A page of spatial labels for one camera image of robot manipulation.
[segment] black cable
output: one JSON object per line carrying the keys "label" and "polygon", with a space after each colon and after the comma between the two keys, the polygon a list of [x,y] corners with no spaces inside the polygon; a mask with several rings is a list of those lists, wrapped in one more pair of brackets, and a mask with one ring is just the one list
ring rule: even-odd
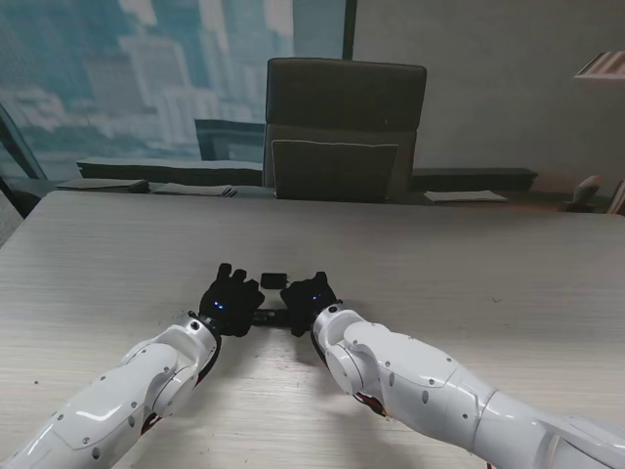
{"label": "black cable", "polygon": [[216,332],[211,331],[211,333],[215,336],[215,341],[217,342],[217,348],[215,349],[215,354],[213,354],[213,357],[211,357],[211,360],[198,373],[197,383],[195,383],[195,386],[197,386],[202,381],[202,379],[204,379],[204,377],[208,374],[208,372],[213,368],[213,366],[215,365],[215,362],[217,361],[217,357],[219,356],[219,353],[222,350],[222,336]]}

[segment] desk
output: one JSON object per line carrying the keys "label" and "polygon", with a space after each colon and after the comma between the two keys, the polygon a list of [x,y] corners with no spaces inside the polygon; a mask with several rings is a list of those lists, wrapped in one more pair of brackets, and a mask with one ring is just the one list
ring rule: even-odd
{"label": "desk", "polygon": [[[0,250],[0,457],[196,308],[224,261],[254,277],[325,270],[366,318],[519,398],[625,426],[624,233],[621,217],[584,214],[54,192]],[[225,340],[131,464],[485,467],[342,395],[308,340],[262,328]]]}

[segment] city skyline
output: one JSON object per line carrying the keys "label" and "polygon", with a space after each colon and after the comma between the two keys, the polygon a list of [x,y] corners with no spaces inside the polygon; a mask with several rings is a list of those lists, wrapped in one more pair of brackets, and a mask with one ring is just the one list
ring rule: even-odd
{"label": "city skyline", "polygon": [[101,155],[86,138],[93,131],[116,149],[108,157],[199,159],[194,119],[264,121],[267,60],[293,56],[292,9],[292,0],[0,0],[0,103],[46,173],[76,174],[76,159]]}

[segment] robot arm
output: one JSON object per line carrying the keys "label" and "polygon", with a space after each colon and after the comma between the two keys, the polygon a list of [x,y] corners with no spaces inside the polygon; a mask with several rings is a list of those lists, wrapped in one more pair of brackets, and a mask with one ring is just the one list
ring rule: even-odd
{"label": "robot arm", "polygon": [[6,469],[108,469],[158,420],[176,413],[215,363],[221,335],[243,336],[265,297],[245,273],[222,265],[189,312],[162,334],[137,344],[52,414]]}
{"label": "robot arm", "polygon": [[[291,313],[305,312],[313,344],[341,389],[376,413],[499,469],[625,468],[623,430],[516,400],[445,352],[344,309],[324,280],[293,283],[282,298]],[[327,301],[317,303],[317,292]],[[294,298],[300,310],[291,308]]]}

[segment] small black device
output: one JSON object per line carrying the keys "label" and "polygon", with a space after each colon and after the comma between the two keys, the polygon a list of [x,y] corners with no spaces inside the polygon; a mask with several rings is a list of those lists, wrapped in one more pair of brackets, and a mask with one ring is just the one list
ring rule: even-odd
{"label": "small black device", "polygon": [[286,288],[286,274],[269,274],[261,275],[261,287],[265,290],[281,290]]}

